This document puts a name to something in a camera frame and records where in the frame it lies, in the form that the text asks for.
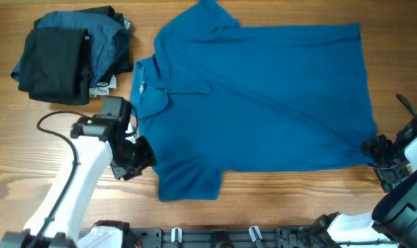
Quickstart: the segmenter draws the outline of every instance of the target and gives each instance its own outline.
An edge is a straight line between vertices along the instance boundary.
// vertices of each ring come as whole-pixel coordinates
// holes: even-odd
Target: pile of folded clothing
[[[29,98],[85,105],[131,72],[131,23],[111,6],[51,12],[34,22],[11,77]]]

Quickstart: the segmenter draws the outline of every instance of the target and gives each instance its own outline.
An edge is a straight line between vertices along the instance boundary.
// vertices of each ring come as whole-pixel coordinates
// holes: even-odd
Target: blue garment
[[[222,172],[369,162],[376,136],[360,27],[248,28],[215,1],[167,24],[137,61],[131,102],[158,165],[159,199],[216,199]]]
[[[91,43],[90,64],[94,72],[90,87],[96,87],[109,67],[128,50],[132,38],[132,34],[115,20],[102,14],[87,12],[51,12],[42,18],[37,28],[88,30]],[[11,73],[11,77],[18,82],[19,68],[20,63]]]

